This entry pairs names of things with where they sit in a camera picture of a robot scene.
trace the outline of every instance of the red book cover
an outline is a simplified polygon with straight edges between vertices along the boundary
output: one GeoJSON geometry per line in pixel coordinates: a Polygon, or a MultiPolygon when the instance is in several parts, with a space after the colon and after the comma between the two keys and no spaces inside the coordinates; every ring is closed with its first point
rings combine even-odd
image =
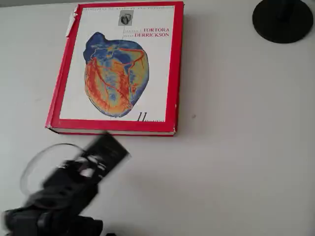
{"type": "Polygon", "coordinates": [[[79,4],[45,127],[173,136],[183,10],[182,1],[79,4]]]}

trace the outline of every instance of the white surface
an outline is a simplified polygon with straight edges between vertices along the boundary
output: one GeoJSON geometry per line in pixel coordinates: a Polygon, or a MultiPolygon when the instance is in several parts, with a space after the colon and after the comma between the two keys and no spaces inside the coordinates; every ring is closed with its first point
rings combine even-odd
{"type": "MultiPolygon", "coordinates": [[[[80,2],[93,2],[93,0],[85,0],[80,2]]],[[[65,2],[77,2],[77,0],[1,0],[0,7],[6,6],[21,6],[32,4],[49,4],[49,3],[65,3],[65,2]]]]}
{"type": "MultiPolygon", "coordinates": [[[[257,3],[186,1],[179,133],[119,137],[132,158],[86,215],[123,236],[314,232],[315,34],[264,40],[251,23],[257,3]]],[[[25,199],[19,175],[36,152],[93,138],[43,128],[74,6],[0,9],[1,211],[25,199]]],[[[37,177],[59,160],[43,160],[37,177]]]]}
{"type": "Polygon", "coordinates": [[[140,113],[147,113],[146,120],[165,121],[169,62],[171,40],[173,32],[174,6],[158,8],[133,8],[132,26],[118,26],[121,10],[130,10],[125,7],[115,8],[84,8],[72,61],[64,93],[63,106],[60,118],[63,119],[90,119],[90,120],[131,120],[137,121],[140,113]],[[134,33],[125,33],[128,30],[144,32],[146,28],[168,29],[168,37],[132,37],[134,33]],[[86,62],[83,52],[90,37],[102,33],[107,40],[130,40],[138,43],[147,54],[149,62],[149,81],[139,100],[132,110],[121,118],[106,116],[101,113],[89,100],[85,92],[86,62]]]}

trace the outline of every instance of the book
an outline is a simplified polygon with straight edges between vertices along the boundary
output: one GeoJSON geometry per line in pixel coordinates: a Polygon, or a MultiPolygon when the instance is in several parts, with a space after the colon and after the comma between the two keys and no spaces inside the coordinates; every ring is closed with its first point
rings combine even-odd
{"type": "Polygon", "coordinates": [[[182,1],[79,4],[45,127],[173,136],[183,11],[182,1]]]}

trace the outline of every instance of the white table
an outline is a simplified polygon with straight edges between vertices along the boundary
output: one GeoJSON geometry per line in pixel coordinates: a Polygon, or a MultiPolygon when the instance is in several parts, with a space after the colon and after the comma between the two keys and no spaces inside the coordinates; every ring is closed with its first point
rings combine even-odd
{"type": "MultiPolygon", "coordinates": [[[[118,137],[132,158],[84,212],[123,236],[308,236],[315,205],[315,34],[279,45],[252,26],[259,0],[187,0],[179,132],[118,137]]],[[[307,1],[315,12],[315,3],[307,1]]],[[[44,129],[75,4],[0,8],[0,210],[44,147],[92,136],[44,129]]],[[[49,153],[40,182],[62,157],[49,153]]]]}

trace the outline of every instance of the edition number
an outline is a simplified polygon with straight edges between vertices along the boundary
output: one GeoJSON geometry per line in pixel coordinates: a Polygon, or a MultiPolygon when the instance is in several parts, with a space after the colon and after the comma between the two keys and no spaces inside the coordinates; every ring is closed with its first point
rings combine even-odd
{"type": "MultiPolygon", "coordinates": [[[[147,113],[146,113],[146,112],[144,112],[143,114],[144,114],[144,116],[143,116],[143,118],[142,118],[142,121],[144,121],[144,119],[146,118],[147,113]]],[[[140,112],[140,115],[139,115],[139,117],[138,117],[138,120],[137,120],[137,121],[140,121],[141,116],[142,116],[142,112],[140,112]]]]}

